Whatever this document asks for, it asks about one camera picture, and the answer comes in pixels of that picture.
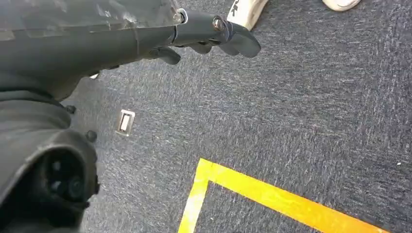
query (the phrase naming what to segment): yellow floor marking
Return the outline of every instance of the yellow floor marking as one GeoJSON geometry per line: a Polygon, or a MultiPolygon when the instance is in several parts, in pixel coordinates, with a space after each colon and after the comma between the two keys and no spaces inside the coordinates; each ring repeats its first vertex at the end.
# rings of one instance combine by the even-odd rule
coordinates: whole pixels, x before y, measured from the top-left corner
{"type": "Polygon", "coordinates": [[[208,182],[212,181],[325,233],[388,233],[326,206],[237,171],[200,159],[178,233],[194,233],[208,182]]]}

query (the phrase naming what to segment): bolt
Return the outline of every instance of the bolt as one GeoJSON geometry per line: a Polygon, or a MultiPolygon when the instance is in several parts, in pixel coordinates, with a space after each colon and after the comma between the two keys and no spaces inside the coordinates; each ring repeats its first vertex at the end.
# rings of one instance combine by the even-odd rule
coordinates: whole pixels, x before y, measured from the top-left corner
{"type": "Polygon", "coordinates": [[[67,105],[66,110],[68,111],[68,113],[74,114],[76,112],[76,107],[73,105],[67,105]]]}
{"type": "Polygon", "coordinates": [[[60,171],[60,169],[62,168],[62,164],[59,161],[54,162],[51,166],[54,171],[60,171]]]}
{"type": "Polygon", "coordinates": [[[83,182],[79,177],[74,177],[69,182],[69,195],[73,199],[77,199],[83,195],[83,182]]]}
{"type": "Polygon", "coordinates": [[[215,31],[219,32],[224,30],[223,20],[220,17],[216,16],[213,19],[213,28],[215,29],[215,31]]]}
{"type": "Polygon", "coordinates": [[[177,23],[183,23],[185,21],[185,17],[183,16],[183,14],[181,13],[176,13],[173,16],[174,21],[176,21],[177,23]]]}
{"type": "Polygon", "coordinates": [[[57,191],[59,190],[59,187],[60,187],[61,184],[62,184],[61,181],[56,181],[56,182],[54,182],[54,183],[51,184],[51,189],[52,189],[54,192],[57,192],[57,191]]]}
{"type": "Polygon", "coordinates": [[[88,139],[89,142],[95,142],[97,139],[97,133],[92,130],[89,130],[86,133],[86,138],[88,139]]]}

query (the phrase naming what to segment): white shoe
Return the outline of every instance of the white shoe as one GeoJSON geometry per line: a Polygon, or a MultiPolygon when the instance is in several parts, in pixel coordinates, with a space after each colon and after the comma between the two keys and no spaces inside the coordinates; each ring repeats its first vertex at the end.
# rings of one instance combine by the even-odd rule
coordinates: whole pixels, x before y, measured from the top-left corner
{"type": "Polygon", "coordinates": [[[322,0],[326,6],[334,11],[347,11],[356,6],[361,0],[322,0]]]}

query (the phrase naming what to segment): shoe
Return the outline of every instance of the shoe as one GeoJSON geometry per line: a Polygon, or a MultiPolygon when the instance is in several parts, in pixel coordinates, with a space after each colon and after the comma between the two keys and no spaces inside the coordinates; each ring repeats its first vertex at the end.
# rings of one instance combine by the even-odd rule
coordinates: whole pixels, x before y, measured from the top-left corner
{"type": "Polygon", "coordinates": [[[326,6],[334,11],[347,11],[356,6],[361,0],[322,0],[326,6]]]}

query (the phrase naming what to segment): yellow line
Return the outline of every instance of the yellow line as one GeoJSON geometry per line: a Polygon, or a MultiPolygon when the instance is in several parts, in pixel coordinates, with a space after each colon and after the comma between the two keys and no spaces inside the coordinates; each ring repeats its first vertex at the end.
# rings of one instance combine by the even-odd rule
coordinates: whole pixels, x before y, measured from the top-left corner
{"type": "Polygon", "coordinates": [[[217,183],[321,232],[388,233],[354,217],[204,159],[199,161],[179,233],[194,232],[208,181],[217,183]]]}

